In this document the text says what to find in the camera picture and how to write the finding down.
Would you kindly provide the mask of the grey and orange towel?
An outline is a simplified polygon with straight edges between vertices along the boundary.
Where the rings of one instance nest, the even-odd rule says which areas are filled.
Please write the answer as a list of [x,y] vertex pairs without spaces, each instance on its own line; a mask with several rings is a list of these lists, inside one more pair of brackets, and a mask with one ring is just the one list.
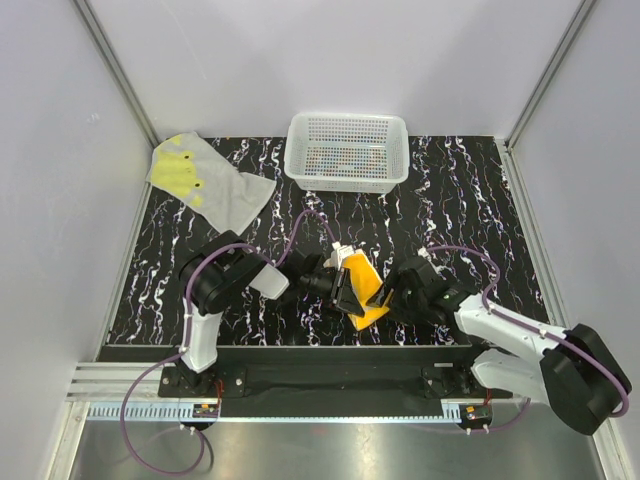
[[[324,266],[331,267],[330,259],[325,261]],[[383,284],[383,281],[362,249],[355,250],[353,255],[344,260],[341,267],[346,267],[350,270],[351,283],[354,287],[355,294],[365,310],[364,316],[348,315],[354,328],[357,331],[362,331],[373,325],[390,311],[387,306],[371,308],[364,304],[365,299],[375,292],[380,285]]]

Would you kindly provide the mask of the grey towel yellow frog print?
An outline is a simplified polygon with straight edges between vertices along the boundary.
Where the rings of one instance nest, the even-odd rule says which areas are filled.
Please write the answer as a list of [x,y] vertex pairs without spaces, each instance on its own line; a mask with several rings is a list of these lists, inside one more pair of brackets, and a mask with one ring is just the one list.
[[190,207],[216,231],[242,234],[269,203],[276,182],[239,171],[195,132],[152,153],[147,181]]

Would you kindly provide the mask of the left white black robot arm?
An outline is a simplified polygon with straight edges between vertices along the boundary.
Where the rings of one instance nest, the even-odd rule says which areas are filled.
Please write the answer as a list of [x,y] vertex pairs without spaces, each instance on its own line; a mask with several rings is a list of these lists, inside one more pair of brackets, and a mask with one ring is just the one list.
[[212,366],[218,357],[222,315],[247,289],[270,301],[311,295],[338,312],[362,318],[364,307],[344,265],[345,255],[352,252],[335,244],[332,258],[324,263],[320,254],[290,249],[282,262],[273,263],[231,230],[203,245],[183,262],[178,274],[185,308],[181,384],[196,396],[214,388]]

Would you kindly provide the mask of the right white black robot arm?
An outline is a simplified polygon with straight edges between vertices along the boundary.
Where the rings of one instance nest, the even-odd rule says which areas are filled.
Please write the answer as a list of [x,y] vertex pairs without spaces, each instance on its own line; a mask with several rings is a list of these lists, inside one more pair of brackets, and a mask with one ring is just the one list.
[[503,309],[485,293],[440,277],[420,256],[393,267],[385,279],[357,281],[355,290],[370,309],[407,325],[444,325],[472,342],[471,359],[453,374],[463,395],[484,389],[520,395],[547,405],[583,435],[629,409],[631,382],[587,325],[564,329]]

